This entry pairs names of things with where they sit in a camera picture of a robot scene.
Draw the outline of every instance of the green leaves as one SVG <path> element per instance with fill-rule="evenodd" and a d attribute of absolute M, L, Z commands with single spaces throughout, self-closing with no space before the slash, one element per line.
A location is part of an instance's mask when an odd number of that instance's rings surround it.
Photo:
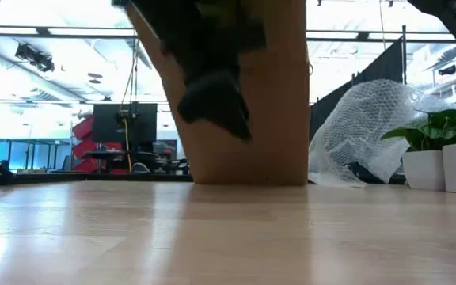
<path fill-rule="evenodd" d="M 455 109 L 419 112 L 427 114 L 427 117 L 388 131 L 381 139 L 405 138 L 411 146 L 408 151 L 441 150 L 447 144 L 456 143 Z"/>

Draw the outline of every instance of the plastic wrap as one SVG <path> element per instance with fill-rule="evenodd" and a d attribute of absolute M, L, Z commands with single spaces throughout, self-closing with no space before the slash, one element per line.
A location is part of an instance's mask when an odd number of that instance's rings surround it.
<path fill-rule="evenodd" d="M 390 80 L 355 85 L 318 129 L 309 148 L 309 180 L 327 185 L 363 185 L 349 168 L 358 162 L 388 183 L 409 148 L 405 139 L 380 138 L 423 116 L 420 111 L 454 107 L 437 97 Z"/>

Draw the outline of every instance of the light wood floor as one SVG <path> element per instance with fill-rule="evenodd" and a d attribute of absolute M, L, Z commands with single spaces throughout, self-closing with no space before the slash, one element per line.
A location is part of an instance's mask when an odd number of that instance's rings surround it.
<path fill-rule="evenodd" d="M 456 194 L 100 181 L 0 188 L 0 284 L 456 284 Z"/>

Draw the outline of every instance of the computer monitor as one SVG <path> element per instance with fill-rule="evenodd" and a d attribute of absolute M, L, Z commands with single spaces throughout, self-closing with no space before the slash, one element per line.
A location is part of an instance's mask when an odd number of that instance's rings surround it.
<path fill-rule="evenodd" d="M 95 104 L 93 110 L 93 142 L 124 143 L 126 131 L 123 123 L 116 119 L 120 104 Z M 124 104 L 122 110 L 136 112 L 136 120 L 128 124 L 129 143 L 132 145 L 154 143 L 157 132 L 157 104 Z"/>

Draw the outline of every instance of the pole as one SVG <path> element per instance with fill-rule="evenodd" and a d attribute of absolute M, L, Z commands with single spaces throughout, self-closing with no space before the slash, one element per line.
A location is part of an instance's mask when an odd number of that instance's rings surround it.
<path fill-rule="evenodd" d="M 402 81 L 408 84 L 408 47 L 406 40 L 406 25 L 402 25 Z"/>
<path fill-rule="evenodd" d="M 31 169 L 34 169 L 34 166 L 35 166 L 35 150 L 36 150 L 36 144 L 33 143 L 33 145 L 32 145 L 32 157 L 31 157 Z"/>
<path fill-rule="evenodd" d="M 73 170 L 73 116 L 70 118 L 70 171 Z"/>
<path fill-rule="evenodd" d="M 25 169 L 28 168 L 28 162 L 29 162 L 29 143 L 28 143 L 27 149 L 25 151 Z"/>
<path fill-rule="evenodd" d="M 54 168 L 53 169 L 56 169 L 56 166 L 57 166 L 57 146 L 58 145 L 55 145 L 55 150 L 54 150 Z"/>
<path fill-rule="evenodd" d="M 47 170 L 51 167 L 51 145 L 48 145 L 47 152 Z"/>
<path fill-rule="evenodd" d="M 8 169 L 10 169 L 10 159 L 12 158 L 12 140 L 9 141 L 8 145 Z"/>

